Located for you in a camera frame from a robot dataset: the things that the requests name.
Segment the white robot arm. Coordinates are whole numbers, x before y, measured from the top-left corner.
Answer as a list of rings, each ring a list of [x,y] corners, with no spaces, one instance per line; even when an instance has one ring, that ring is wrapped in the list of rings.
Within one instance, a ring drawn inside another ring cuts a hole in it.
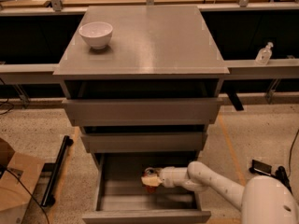
[[[296,200],[287,187],[272,176],[255,176],[242,186],[200,161],[192,161],[187,167],[149,167],[141,181],[147,188],[162,185],[193,192],[210,187],[241,213],[241,224],[299,224]]]

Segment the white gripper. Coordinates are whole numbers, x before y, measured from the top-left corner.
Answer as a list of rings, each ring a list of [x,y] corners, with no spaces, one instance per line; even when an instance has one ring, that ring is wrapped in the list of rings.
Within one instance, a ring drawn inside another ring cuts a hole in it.
[[[189,180],[186,167],[165,167],[160,168],[148,167],[144,171],[144,175],[158,176],[142,176],[141,181],[145,186],[159,187],[161,184],[165,188],[182,187]]]

